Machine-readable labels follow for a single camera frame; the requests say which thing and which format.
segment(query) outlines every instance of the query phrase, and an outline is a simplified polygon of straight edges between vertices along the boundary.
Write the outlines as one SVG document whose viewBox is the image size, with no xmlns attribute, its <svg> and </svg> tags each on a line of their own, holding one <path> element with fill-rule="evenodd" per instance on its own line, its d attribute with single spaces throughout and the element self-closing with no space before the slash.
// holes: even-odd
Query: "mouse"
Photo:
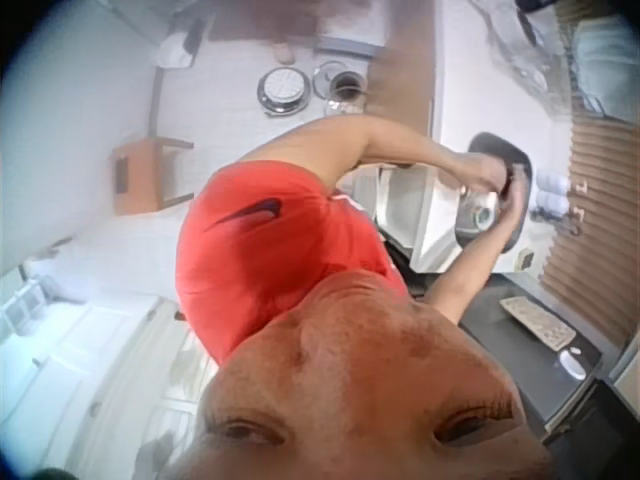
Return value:
<svg viewBox="0 0 640 480">
<path fill-rule="evenodd" d="M 584 380 L 587 378 L 587 372 L 582 365 L 576 360 L 576 358 L 569 353 L 568 350 L 563 350 L 559 355 L 560 364 L 564 369 L 576 380 Z"/>
</svg>

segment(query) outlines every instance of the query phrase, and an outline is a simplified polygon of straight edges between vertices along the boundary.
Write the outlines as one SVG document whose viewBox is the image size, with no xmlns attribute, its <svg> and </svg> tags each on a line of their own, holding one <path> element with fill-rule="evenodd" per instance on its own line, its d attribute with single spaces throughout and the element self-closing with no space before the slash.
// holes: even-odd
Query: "chair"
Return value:
<svg viewBox="0 0 640 480">
<path fill-rule="evenodd" d="M 116 215 L 158 212 L 194 198 L 194 194 L 164 199 L 163 147 L 192 149 L 193 143 L 155 137 L 123 145 L 113 151 Z"/>
</svg>

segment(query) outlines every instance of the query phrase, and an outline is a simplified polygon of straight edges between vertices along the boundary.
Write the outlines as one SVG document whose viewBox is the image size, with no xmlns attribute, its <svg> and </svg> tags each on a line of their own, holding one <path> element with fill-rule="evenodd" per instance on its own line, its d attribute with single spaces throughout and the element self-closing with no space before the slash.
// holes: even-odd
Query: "red shirt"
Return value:
<svg viewBox="0 0 640 480">
<path fill-rule="evenodd" d="M 331 198 L 304 168 L 259 161 L 220 170 L 195 200 L 180 235 L 176 283 L 187 320 L 222 363 L 318 282 L 358 269 L 407 295 L 365 213 Z"/>
</svg>

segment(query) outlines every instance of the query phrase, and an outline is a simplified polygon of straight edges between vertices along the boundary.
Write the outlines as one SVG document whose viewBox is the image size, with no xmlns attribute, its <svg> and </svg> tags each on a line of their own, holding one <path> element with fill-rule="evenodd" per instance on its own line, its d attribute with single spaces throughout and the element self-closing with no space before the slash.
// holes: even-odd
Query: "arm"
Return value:
<svg viewBox="0 0 640 480">
<path fill-rule="evenodd" d="M 524 172 L 516 170 L 498 223 L 465 248 L 427 292 L 425 302 L 453 323 L 460 322 L 473 298 L 489 280 L 498 257 L 520 223 L 526 192 Z"/>
<path fill-rule="evenodd" d="M 328 117 L 308 123 L 263 145 L 241 161 L 279 160 L 314 173 L 333 190 L 359 165 L 382 162 L 441 168 L 474 188 L 499 191 L 504 167 L 493 159 L 461 162 L 460 156 L 395 122 L 366 115 Z"/>
</svg>

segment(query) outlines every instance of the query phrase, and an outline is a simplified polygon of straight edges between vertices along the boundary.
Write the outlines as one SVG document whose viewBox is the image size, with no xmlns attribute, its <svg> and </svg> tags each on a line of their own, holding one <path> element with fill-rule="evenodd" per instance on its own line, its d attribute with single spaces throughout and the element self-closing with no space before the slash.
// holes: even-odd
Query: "white tile floor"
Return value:
<svg viewBox="0 0 640 480">
<path fill-rule="evenodd" d="M 295 67 L 308 75 L 335 58 L 296 50 Z M 367 62 L 341 58 L 366 73 Z M 319 118 L 324 102 L 314 97 L 292 117 L 269 118 L 260 109 L 256 87 L 277 65 L 268 45 L 257 41 L 203 41 L 190 69 L 165 76 L 158 134 L 193 141 L 167 162 L 166 196 L 198 193 L 209 177 L 251 149 L 285 131 Z M 59 249 L 56 258 L 32 265 L 48 274 L 61 294 L 86 299 L 98 290 L 154 294 L 178 301 L 174 286 L 176 245 L 188 205 L 156 214 L 114 217 L 83 232 Z"/>
</svg>

